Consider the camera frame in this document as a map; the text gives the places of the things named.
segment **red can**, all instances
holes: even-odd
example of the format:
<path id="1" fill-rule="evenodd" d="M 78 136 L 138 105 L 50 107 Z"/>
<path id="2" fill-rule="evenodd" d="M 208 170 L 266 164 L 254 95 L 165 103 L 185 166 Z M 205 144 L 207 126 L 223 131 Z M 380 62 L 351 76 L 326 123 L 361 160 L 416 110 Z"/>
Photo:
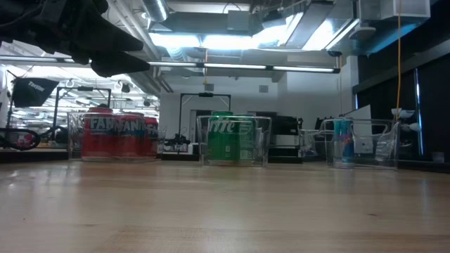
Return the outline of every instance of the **red can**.
<path id="1" fill-rule="evenodd" d="M 114 156 L 115 117 L 109 108 L 89 108 L 85 114 L 82 137 L 82 158 L 97 159 Z"/>
<path id="2" fill-rule="evenodd" d="M 144 152 L 144 119 L 142 113 L 127 112 L 116 115 L 117 140 L 115 156 L 139 158 Z"/>
<path id="3" fill-rule="evenodd" d="M 158 154 L 159 133 L 158 133 L 158 120 L 154 117 L 146 117 L 146 141 L 145 155 L 147 157 L 156 157 Z"/>

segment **wooden tabletop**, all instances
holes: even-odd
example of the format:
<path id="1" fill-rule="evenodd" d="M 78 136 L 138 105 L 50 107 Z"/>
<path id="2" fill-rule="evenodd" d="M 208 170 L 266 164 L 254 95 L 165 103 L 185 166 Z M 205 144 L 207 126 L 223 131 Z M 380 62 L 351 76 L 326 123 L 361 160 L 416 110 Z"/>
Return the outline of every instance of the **wooden tabletop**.
<path id="1" fill-rule="evenodd" d="M 450 252 L 450 175 L 3 164 L 0 252 Z"/>

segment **clear plastic bin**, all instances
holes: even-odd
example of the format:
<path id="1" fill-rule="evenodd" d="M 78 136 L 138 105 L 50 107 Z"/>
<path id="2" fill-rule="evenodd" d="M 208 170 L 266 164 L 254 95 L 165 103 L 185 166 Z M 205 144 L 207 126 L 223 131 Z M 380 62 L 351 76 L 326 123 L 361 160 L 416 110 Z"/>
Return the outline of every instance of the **clear plastic bin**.
<path id="1" fill-rule="evenodd" d="M 69 160 L 147 162 L 162 154 L 165 131 L 136 113 L 68 112 Z"/>
<path id="2" fill-rule="evenodd" d="M 332 141 L 333 134 L 321 130 L 299 130 L 300 157 L 326 158 L 326 145 Z"/>
<path id="3" fill-rule="evenodd" d="M 397 169 L 400 123 L 383 119 L 326 119 L 321 133 L 331 135 L 327 164 L 346 169 Z"/>
<path id="4" fill-rule="evenodd" d="M 197 130 L 202 165 L 267 165 L 271 118 L 199 116 Z"/>

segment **white wall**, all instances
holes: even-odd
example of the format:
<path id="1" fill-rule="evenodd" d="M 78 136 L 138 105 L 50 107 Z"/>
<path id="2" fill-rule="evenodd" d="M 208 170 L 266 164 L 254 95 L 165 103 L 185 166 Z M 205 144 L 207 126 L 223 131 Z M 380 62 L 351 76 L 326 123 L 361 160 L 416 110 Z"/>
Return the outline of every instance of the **white wall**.
<path id="1" fill-rule="evenodd" d="M 204 79 L 202 77 L 191 77 L 190 79 L 167 77 L 166 80 L 175 93 L 161 95 L 160 126 L 167 127 L 166 135 L 171 138 L 175 133 L 178 133 L 180 93 L 204 92 Z M 215 94 L 231 95 L 231 111 L 234 114 L 243 114 L 249 111 L 277 111 L 277 83 L 272 83 L 269 78 L 243 77 L 235 80 L 228 77 L 208 77 L 207 80 L 208 83 L 214 84 Z M 259 85 L 268 85 L 269 92 L 259 93 Z M 228 110 L 228 107 L 219 97 L 199 98 L 192 96 L 189 102 L 183 105 L 181 129 L 189 128 L 192 110 Z"/>
<path id="2" fill-rule="evenodd" d="M 347 58 L 341 74 L 287 72 L 278 83 L 278 113 L 301 117 L 303 129 L 314 129 L 317 117 L 338 117 L 355 109 L 352 87 L 356 84 L 356 56 Z"/>
<path id="3" fill-rule="evenodd" d="M 278 98 L 278 113 L 301 117 L 304 129 L 314 129 L 317 117 L 337 117 L 338 79 L 338 74 L 287 73 L 287 91 Z"/>

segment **fluorescent light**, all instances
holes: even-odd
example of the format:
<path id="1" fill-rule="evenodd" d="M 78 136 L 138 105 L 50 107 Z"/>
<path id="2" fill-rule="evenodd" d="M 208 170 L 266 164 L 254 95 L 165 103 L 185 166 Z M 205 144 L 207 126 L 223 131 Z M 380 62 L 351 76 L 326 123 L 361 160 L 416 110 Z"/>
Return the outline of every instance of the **fluorescent light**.
<path id="1" fill-rule="evenodd" d="M 75 100 L 75 102 L 80 102 L 80 103 L 85 104 L 85 105 L 89 105 L 90 104 L 90 101 L 85 99 L 85 98 L 77 98 Z"/>
<path id="2" fill-rule="evenodd" d="M 330 48 L 334 47 L 336 43 L 338 43 L 345 35 L 347 35 L 356 25 L 359 24 L 359 18 L 354 20 L 344 31 L 342 31 L 334 40 L 332 40 L 329 45 L 325 47 L 325 49 L 330 50 Z"/>
<path id="3" fill-rule="evenodd" d="M 303 13 L 297 13 L 286 18 L 286 24 L 289 25 L 287 25 L 284 35 L 278 40 L 279 46 L 286 45 L 302 17 Z"/>
<path id="4" fill-rule="evenodd" d="M 31 123 L 33 123 L 33 122 L 36 122 L 36 123 L 45 122 L 45 123 L 53 124 L 53 121 L 48 120 L 48 119 L 24 119 L 24 121 L 31 122 Z"/>
<path id="5" fill-rule="evenodd" d="M 67 93 L 69 96 L 71 96 L 71 97 L 74 97 L 74 98 L 78 98 L 78 95 L 77 94 L 75 94 L 75 93 L 73 93 L 73 92 L 68 92 Z"/>
<path id="6" fill-rule="evenodd" d="M 333 39 L 333 25 L 325 20 L 322 25 L 311 35 L 302 50 L 322 50 Z"/>
<path id="7" fill-rule="evenodd" d="M 283 67 L 283 66 L 274 66 L 274 70 L 293 71 L 293 72 L 323 72 L 323 73 L 333 73 L 335 71 L 332 68 L 321 68 L 321 67 Z"/>
<path id="8" fill-rule="evenodd" d="M 56 63 L 56 58 L 48 57 L 29 57 L 29 56 L 0 56 L 0 60 L 34 61 L 39 63 Z"/>
<path id="9" fill-rule="evenodd" d="M 150 65 L 160 67 L 196 67 L 195 63 L 178 63 L 178 62 L 149 62 Z"/>
<path id="10" fill-rule="evenodd" d="M 156 34 L 150 33 L 150 38 L 156 46 L 166 48 L 198 47 L 200 41 L 197 36 L 191 34 Z"/>
<path id="11" fill-rule="evenodd" d="M 243 70 L 265 70 L 264 65 L 245 65 L 245 64 L 223 64 L 223 63 L 205 63 L 205 67 L 217 67 L 217 68 L 235 68 Z"/>
<path id="12" fill-rule="evenodd" d="M 334 68 L 326 67 L 294 67 L 294 66 L 272 66 L 272 65 L 247 65 L 247 64 L 226 64 L 226 63 L 175 63 L 175 62 L 149 62 L 151 65 L 160 67 L 211 67 L 224 69 L 242 70 L 275 70 L 293 72 L 318 72 L 318 73 L 338 73 Z"/>
<path id="13" fill-rule="evenodd" d="M 219 50 L 245 50 L 257 48 L 258 43 L 249 36 L 207 35 L 202 46 Z"/>
<path id="14" fill-rule="evenodd" d="M 91 100 L 107 100 L 108 98 L 104 98 L 104 97 L 90 97 Z M 111 100 L 116 100 L 116 101 L 133 101 L 130 98 L 111 98 Z"/>
<path id="15" fill-rule="evenodd" d="M 24 111 L 16 111 L 14 112 L 15 115 L 26 115 L 27 113 Z"/>

